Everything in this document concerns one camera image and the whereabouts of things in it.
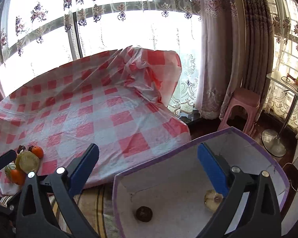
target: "striped cloth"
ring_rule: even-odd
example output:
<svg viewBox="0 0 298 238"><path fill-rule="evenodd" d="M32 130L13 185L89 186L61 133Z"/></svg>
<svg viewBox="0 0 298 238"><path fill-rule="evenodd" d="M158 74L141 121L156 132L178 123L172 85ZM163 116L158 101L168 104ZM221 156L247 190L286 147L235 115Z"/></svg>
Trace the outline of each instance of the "striped cloth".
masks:
<svg viewBox="0 0 298 238"><path fill-rule="evenodd" d="M111 194L112 183L107 183L85 189L81 194L74 196L74 201L79 209L101 238L120 238L114 222ZM5 196L0 202L7 205L7 202L11 198L12 196ZM71 233L65 223L54 195L50 195L49 200L60 228L67 233Z"/></svg>

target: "lace curtain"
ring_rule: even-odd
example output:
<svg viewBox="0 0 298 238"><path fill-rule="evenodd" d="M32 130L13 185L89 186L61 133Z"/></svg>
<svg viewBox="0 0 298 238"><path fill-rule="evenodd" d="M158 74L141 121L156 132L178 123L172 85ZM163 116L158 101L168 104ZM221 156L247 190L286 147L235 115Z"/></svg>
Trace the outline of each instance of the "lace curtain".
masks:
<svg viewBox="0 0 298 238"><path fill-rule="evenodd" d="M5 0L1 11L6 95L69 61L137 45L179 54L182 74L168 108L176 116L192 112L201 60L200 0Z"/></svg>
<svg viewBox="0 0 298 238"><path fill-rule="evenodd" d="M273 21L275 53L273 71L285 76L298 76L298 4L295 0L268 0ZM264 110L286 118L293 93L285 91L278 83L271 82ZM298 132L298 104L288 123Z"/></svg>

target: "persimmon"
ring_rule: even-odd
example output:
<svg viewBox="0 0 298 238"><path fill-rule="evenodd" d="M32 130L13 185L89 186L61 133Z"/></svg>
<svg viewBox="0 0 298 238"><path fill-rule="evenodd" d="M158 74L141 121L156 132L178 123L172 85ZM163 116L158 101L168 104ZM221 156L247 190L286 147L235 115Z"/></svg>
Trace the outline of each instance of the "persimmon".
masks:
<svg viewBox="0 0 298 238"><path fill-rule="evenodd" d="M10 172L11 181L17 185L23 185L25 182L26 174L22 170L13 169Z"/></svg>
<svg viewBox="0 0 298 238"><path fill-rule="evenodd" d="M33 146L31 152L36 155L39 159L42 159L44 156L43 149L39 146Z"/></svg>

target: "plastic stool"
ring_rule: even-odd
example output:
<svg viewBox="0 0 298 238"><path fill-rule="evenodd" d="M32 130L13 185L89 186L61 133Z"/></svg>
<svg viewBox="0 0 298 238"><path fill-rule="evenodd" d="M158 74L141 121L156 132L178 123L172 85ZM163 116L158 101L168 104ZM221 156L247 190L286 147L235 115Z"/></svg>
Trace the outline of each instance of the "plastic stool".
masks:
<svg viewBox="0 0 298 238"><path fill-rule="evenodd" d="M217 130L219 131L228 128L229 126L226 122L231 114L232 108L234 106L242 106L247 111L247 121L244 126L243 132L249 135L253 127L254 118L259 108L260 100L260 96L255 92L241 87L237 88L233 93L233 96L226 109L224 118Z"/></svg>

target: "checkered tablecloth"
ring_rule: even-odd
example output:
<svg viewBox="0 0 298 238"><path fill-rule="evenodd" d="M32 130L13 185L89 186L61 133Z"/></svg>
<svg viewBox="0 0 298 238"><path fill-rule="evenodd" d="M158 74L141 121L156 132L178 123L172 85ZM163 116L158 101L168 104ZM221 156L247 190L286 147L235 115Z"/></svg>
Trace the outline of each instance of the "checkered tablecloth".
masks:
<svg viewBox="0 0 298 238"><path fill-rule="evenodd" d="M190 141L188 127L166 108L181 74L173 51L138 47L67 63L0 102L0 155L41 146L39 175L67 166L90 143L100 157L85 187ZM0 195L19 187L0 171Z"/></svg>

